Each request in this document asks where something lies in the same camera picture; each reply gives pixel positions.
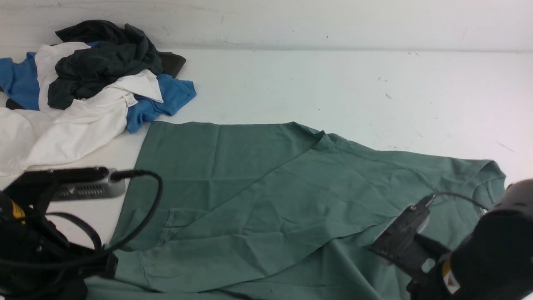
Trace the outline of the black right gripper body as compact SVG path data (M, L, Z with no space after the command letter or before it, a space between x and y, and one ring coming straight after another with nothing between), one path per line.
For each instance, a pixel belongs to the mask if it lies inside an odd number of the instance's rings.
M487 213L425 284L409 284L412 300L523 300L532 294L532 216Z

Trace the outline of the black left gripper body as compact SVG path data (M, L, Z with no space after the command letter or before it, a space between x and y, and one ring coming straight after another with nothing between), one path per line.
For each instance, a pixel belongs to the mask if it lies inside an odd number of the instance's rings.
M54 212L78 226L93 247L69 242L33 205L1 194L1 298L5 300L85 300L90 277L114 277L118 258L106 253L99 234L70 213Z

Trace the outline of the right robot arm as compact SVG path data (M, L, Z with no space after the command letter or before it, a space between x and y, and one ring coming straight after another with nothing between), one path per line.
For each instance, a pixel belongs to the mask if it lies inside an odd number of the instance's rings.
M412 280L412 300L522 300L532 293L533 184L522 180L445 254L429 280Z

